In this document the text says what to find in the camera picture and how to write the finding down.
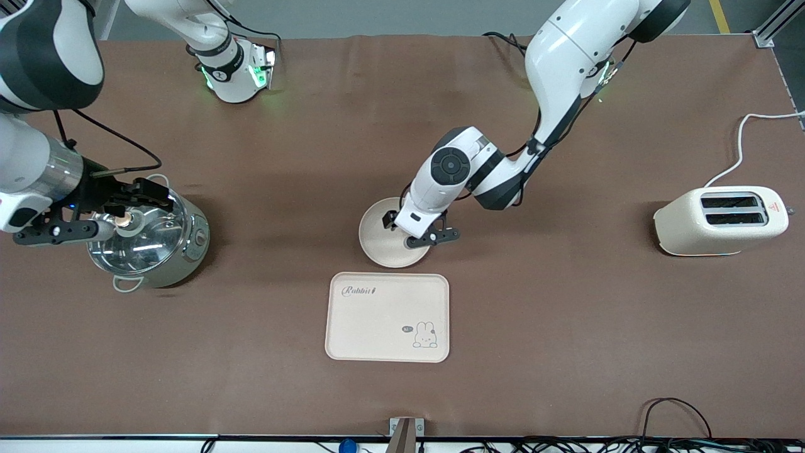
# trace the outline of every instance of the yellow floor line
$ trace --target yellow floor line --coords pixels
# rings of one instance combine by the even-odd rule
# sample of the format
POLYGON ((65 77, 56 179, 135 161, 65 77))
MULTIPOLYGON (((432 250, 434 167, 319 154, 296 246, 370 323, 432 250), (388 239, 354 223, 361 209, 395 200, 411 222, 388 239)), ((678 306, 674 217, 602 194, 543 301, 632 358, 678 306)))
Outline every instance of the yellow floor line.
POLYGON ((721 2, 719 0, 710 0, 710 8, 712 9, 713 17, 716 18, 718 31, 721 34, 729 33, 729 25, 727 25, 727 18, 724 16, 724 9, 721 8, 721 2))

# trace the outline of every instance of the pot lid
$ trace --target pot lid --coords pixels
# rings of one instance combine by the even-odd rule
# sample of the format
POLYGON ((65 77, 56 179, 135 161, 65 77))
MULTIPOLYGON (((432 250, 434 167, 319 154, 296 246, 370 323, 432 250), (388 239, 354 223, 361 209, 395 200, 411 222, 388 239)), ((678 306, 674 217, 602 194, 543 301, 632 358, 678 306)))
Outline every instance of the pot lid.
POLYGON ((99 268, 118 276, 150 271, 167 261, 184 245, 188 221, 182 203, 173 196, 173 211, 149 206, 127 208, 124 218, 93 214, 93 220, 111 222, 114 236, 87 244, 89 256, 99 268))

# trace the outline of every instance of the round white disc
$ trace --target round white disc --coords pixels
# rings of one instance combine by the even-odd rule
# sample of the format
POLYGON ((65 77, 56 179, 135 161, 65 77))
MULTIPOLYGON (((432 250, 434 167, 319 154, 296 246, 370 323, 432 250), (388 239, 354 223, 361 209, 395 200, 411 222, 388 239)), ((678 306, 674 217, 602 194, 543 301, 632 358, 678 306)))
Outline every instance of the round white disc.
POLYGON ((390 210, 399 210, 399 203, 399 197, 374 203, 366 214, 363 214, 358 229, 363 252, 372 261, 386 268, 405 268, 416 264, 430 250, 430 246, 408 248, 405 241, 409 234, 399 228, 394 231, 383 228, 383 216, 390 210))

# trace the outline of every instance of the pot handle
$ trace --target pot handle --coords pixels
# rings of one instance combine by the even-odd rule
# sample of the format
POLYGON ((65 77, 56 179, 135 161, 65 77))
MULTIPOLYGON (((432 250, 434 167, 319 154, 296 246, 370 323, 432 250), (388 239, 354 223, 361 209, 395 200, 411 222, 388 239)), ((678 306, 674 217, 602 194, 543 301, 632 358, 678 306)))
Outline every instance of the pot handle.
POLYGON ((154 178, 162 178, 162 179, 164 179, 165 180, 165 186, 168 187, 169 189, 171 188, 171 182, 162 173, 154 173, 153 175, 150 175, 146 179, 149 180, 149 181, 153 181, 154 178))
POLYGON ((134 291, 137 291, 140 288, 140 286, 142 286, 142 283, 144 281, 145 281, 145 277, 142 277, 142 276, 135 277, 135 278, 126 278, 124 276, 112 276, 112 286, 114 287, 114 290, 119 292, 119 293, 124 293, 124 294, 133 293, 134 291), (137 284, 134 285, 133 288, 123 289, 123 288, 120 287, 120 282, 122 282, 122 281, 136 281, 137 284))

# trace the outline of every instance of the blue object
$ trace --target blue object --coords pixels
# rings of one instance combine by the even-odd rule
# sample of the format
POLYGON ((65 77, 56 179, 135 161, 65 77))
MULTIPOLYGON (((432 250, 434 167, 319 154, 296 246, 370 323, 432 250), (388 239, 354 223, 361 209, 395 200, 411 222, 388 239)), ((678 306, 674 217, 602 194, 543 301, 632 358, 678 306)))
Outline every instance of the blue object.
POLYGON ((357 453, 357 443, 350 438, 346 438, 338 444, 338 453, 357 453))

